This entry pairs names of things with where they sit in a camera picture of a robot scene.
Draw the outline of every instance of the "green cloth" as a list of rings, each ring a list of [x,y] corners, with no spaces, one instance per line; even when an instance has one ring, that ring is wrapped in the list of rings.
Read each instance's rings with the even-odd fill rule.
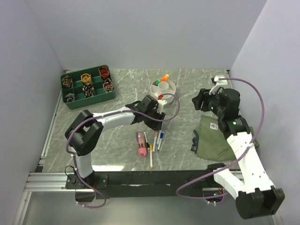
[[[233,150],[218,127],[217,119],[202,115],[200,125],[196,127],[194,133],[196,135],[194,141],[198,143],[195,149],[198,157],[217,162],[236,159]],[[259,147],[257,140],[255,140],[255,147]]]

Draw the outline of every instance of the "pink bottle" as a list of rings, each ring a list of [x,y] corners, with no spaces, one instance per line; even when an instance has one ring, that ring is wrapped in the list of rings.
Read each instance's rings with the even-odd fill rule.
[[[144,132],[138,132],[135,136],[139,147],[139,156],[145,157],[147,155],[147,149]]]

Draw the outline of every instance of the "green organizer box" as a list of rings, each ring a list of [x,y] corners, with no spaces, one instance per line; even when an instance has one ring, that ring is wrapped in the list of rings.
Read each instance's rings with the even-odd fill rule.
[[[93,67],[93,68],[89,68],[89,69],[84,69],[84,70],[79,70],[76,72],[72,72],[72,73],[67,73],[64,74],[60,77],[60,84],[61,84],[61,98],[62,101],[64,102],[64,97],[69,94],[72,93],[75,96],[75,100],[73,102],[64,102],[69,109],[78,109],[81,107],[85,107],[88,105],[93,105],[99,102],[104,102],[104,101],[108,101],[108,100],[112,100],[116,97],[116,92],[115,92],[115,86],[113,88],[113,91],[105,93],[104,89],[103,89],[103,83],[102,83],[102,77],[100,76],[99,73],[99,69],[101,67],[107,67],[108,71],[109,71],[109,76],[108,78],[111,79],[112,83],[112,77],[111,77],[111,72],[109,70],[109,67],[107,65],[103,65],[103,66],[99,66],[99,67]],[[92,77],[92,84],[94,86],[94,91],[95,91],[95,96],[93,97],[84,97],[84,93],[83,93],[83,83],[81,81],[81,75],[82,74],[90,74]],[[72,88],[69,89],[64,89],[64,87],[62,86],[62,82],[61,80],[65,77],[65,76],[70,76],[72,79]]]

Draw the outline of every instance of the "clothing label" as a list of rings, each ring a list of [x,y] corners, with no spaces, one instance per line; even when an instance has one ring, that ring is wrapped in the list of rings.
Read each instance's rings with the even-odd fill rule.
[[[214,124],[214,123],[210,123],[210,128],[213,130],[217,130],[218,129],[218,125]]]

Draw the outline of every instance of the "gray marble tabletop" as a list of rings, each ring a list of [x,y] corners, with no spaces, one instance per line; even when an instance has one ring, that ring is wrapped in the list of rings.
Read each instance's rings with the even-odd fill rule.
[[[43,172],[62,172],[67,165],[73,165],[71,156],[65,150],[64,133],[81,110],[104,113],[119,109],[135,100],[142,100],[149,94],[151,82],[165,74],[170,75],[171,81],[177,87],[176,95],[180,99],[180,112],[172,121],[163,123],[165,136],[161,151],[153,154],[152,170],[201,170],[215,163],[198,158],[190,150],[194,137],[193,130],[199,125],[201,115],[213,116],[210,112],[195,111],[192,98],[201,88],[212,87],[210,81],[212,77],[228,76],[226,70],[116,69],[111,70],[111,74],[116,89],[115,99],[76,110],[70,110],[62,101],[60,102]],[[166,118],[173,116],[176,107],[177,103],[174,100],[164,111]],[[144,123],[120,126],[103,132],[92,152],[93,169],[95,171],[151,170],[149,155],[144,158],[138,155],[135,134],[139,131],[146,131],[149,142],[153,143],[154,131]]]

